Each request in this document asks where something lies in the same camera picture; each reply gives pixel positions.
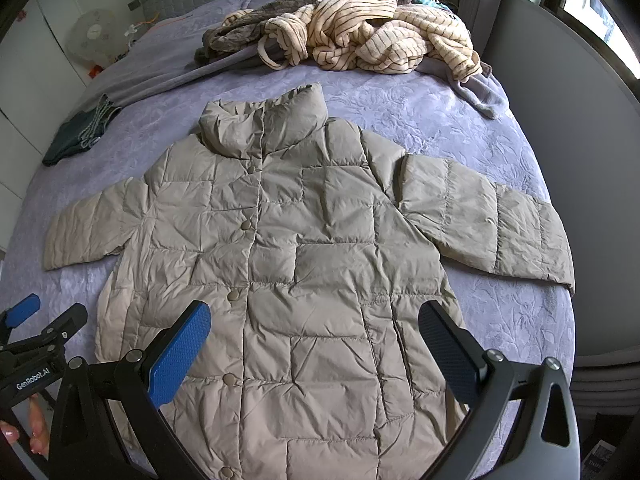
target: striped blanket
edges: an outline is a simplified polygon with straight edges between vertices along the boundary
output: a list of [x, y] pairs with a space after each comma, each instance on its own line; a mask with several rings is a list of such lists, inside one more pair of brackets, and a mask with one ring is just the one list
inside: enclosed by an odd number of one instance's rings
[[[223, 27], [248, 12], [230, 14]], [[265, 50], [268, 38], [278, 41], [284, 62], [270, 59]], [[407, 73], [428, 56], [444, 60], [457, 81], [482, 73], [464, 23], [446, 10], [398, 5], [396, 0], [318, 0], [264, 23], [258, 54], [269, 67], [295, 66], [308, 58], [309, 51], [326, 70], [360, 67], [385, 74]]]

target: metal bolt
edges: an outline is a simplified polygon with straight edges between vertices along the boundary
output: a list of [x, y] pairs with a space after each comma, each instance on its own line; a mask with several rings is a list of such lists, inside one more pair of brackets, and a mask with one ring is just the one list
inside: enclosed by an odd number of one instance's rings
[[69, 368], [71, 368], [72, 370], [75, 370], [76, 368], [79, 368], [81, 365], [82, 365], [82, 358], [81, 357], [73, 357], [69, 361]]
[[547, 358], [545, 358], [545, 365], [547, 365], [552, 370], [559, 370], [560, 369], [560, 361], [558, 361], [558, 359], [556, 359], [555, 357], [547, 357]]
[[495, 361], [497, 363], [504, 361], [504, 354], [495, 348], [489, 348], [486, 351], [486, 356], [491, 359], [491, 361]]
[[136, 348], [135, 350], [127, 352], [127, 361], [129, 361], [130, 363], [137, 363], [138, 361], [140, 361], [140, 359], [142, 359], [141, 350], [138, 350]]

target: jacket collar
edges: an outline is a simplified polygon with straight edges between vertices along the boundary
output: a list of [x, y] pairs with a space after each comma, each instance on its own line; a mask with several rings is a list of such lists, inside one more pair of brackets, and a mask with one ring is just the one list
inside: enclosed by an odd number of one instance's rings
[[212, 152], [249, 158], [297, 144], [327, 117], [318, 83], [258, 103], [210, 101], [200, 117], [201, 140]]

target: quilted coat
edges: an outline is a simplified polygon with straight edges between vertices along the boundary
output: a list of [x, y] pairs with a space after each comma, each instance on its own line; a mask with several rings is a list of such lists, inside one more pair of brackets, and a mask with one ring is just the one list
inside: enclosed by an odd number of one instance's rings
[[431, 299], [463, 322], [440, 257], [572, 287], [555, 210], [328, 118], [318, 84], [210, 102], [200, 127], [52, 221], [47, 269], [121, 253], [98, 359], [204, 301], [211, 333], [161, 410], [209, 476], [419, 478], [464, 413], [417, 329]]

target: jacket button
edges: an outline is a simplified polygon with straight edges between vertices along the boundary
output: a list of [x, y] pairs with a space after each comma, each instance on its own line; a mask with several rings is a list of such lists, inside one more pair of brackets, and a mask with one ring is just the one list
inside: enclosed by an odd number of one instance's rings
[[222, 382], [227, 386], [236, 386], [236, 376], [233, 374], [224, 374], [222, 376]]

